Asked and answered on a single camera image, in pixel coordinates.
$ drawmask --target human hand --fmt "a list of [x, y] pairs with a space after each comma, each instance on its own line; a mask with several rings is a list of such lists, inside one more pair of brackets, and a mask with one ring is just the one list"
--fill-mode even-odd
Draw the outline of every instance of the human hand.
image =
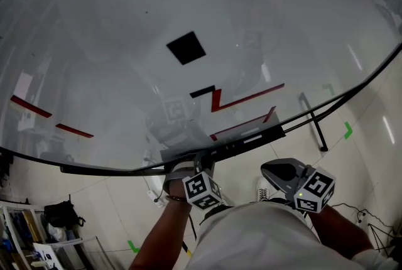
[[186, 192], [184, 190], [184, 183], [182, 180], [172, 180], [169, 184], [169, 192], [173, 197], [186, 197]]

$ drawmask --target black metal frame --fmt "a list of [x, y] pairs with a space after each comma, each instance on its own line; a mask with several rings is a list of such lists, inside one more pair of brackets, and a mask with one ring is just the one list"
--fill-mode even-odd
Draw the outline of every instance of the black metal frame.
[[[245, 138], [242, 138], [237, 141], [233, 141], [229, 144], [221, 145], [216, 148], [211, 148], [211, 149], [201, 149], [201, 151], [207, 152], [203, 156], [203, 165], [210, 165], [211, 163], [216, 163], [218, 161], [222, 161], [223, 159], [227, 159], [233, 156], [236, 156], [241, 153], [245, 153], [246, 151], [250, 151], [254, 148], [258, 148], [262, 145], [268, 144], [278, 138], [285, 137], [285, 134], [293, 131], [294, 129], [297, 129], [299, 127], [302, 127], [306, 124], [309, 124], [310, 122], [313, 122], [315, 124], [315, 127], [317, 128], [318, 135], [320, 136], [321, 142], [323, 146], [321, 147], [322, 151], [328, 151], [328, 147], [325, 143], [325, 139], [323, 137], [322, 131], [320, 129], [320, 126], [318, 123], [326, 118], [328, 115], [336, 111], [340, 106], [344, 105], [347, 101], [349, 101], [353, 96], [358, 94], [364, 87], [366, 87], [370, 82], [372, 82], [398, 55], [398, 53], [402, 50], [402, 43], [400, 43], [396, 48], [393, 50], [393, 52], [385, 59], [385, 61], [378, 66], [378, 68], [367, 78], [365, 81], [363, 81], [360, 85], [348, 90], [347, 92], [344, 92], [343, 94], [340, 94], [333, 99], [330, 99], [318, 106], [315, 106], [314, 108], [310, 108], [310, 105], [307, 102], [307, 99], [303, 98], [301, 95], [301, 99], [303, 99], [306, 102], [306, 105], [308, 107], [308, 110], [293, 116], [289, 119], [286, 119], [279, 124], [266, 129], [265, 131], [262, 132], [257, 132], [256, 134], [249, 135]], [[330, 108], [328, 108], [326, 111], [315, 115], [314, 112], [325, 107], [326, 105], [332, 104], [336, 102], [334, 105], [332, 105]], [[292, 126], [288, 129], [283, 130], [282, 126], [285, 124], [288, 124], [290, 122], [293, 122], [303, 116], [306, 115], [311, 115], [310, 119], [307, 119], [306, 121], [303, 121], [295, 126]], [[249, 143], [245, 143], [246, 140], [252, 139], [255, 137], [259, 137], [256, 140], [250, 141]], [[179, 162], [181, 161], [188, 161], [194, 159], [196, 153], [187, 153], [184, 154], [181, 158], [175, 159], [173, 161], [169, 162], [164, 162], [164, 163], [159, 163], [151, 166], [146, 166], [137, 170], [132, 170], [132, 171], [127, 171], [127, 170], [108, 170], [108, 169], [100, 169], [100, 168], [89, 168], [89, 167], [84, 167], [84, 166], [72, 166], [72, 165], [65, 165], [65, 164], [60, 164], [60, 163], [55, 163], [51, 161], [46, 161], [44, 159], [40, 158], [34, 158], [28, 155], [20, 154], [14, 151], [10, 151], [5, 148], [0, 148], [0, 151], [5, 152], [5, 153], [10, 153], [14, 156], [24, 158], [24, 159], [29, 159], [32, 161], [37, 161], [40, 163], [44, 164], [49, 164], [49, 165], [54, 165], [54, 166], [59, 166], [60, 171], [62, 173], [69, 173], [69, 174], [80, 174], [80, 175], [97, 175], [97, 176], [151, 176], [151, 175], [166, 175], [170, 172], [170, 170]]]

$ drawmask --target white shirt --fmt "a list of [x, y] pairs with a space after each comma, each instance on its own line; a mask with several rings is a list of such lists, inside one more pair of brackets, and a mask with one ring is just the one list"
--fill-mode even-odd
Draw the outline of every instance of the white shirt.
[[390, 270], [398, 263], [377, 251], [352, 261], [325, 247], [300, 212], [258, 202], [219, 212], [202, 223], [187, 270]]

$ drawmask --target bracelet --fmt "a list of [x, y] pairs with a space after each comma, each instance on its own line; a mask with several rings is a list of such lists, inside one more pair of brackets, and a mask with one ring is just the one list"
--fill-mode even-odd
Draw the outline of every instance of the bracelet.
[[178, 201], [178, 202], [186, 202], [187, 203], [187, 199], [183, 198], [183, 197], [173, 197], [171, 195], [167, 195], [166, 198], [168, 200], [172, 200], [172, 201]]

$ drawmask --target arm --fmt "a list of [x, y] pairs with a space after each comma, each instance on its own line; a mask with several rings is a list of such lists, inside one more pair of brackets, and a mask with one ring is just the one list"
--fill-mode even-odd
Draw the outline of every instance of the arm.
[[367, 234], [328, 205], [321, 213], [309, 213], [321, 243], [352, 259], [373, 249]]
[[[171, 182], [170, 193], [173, 196], [185, 197], [181, 180]], [[182, 248], [184, 230], [190, 211], [190, 204], [170, 201], [146, 237], [130, 270], [173, 269]]]

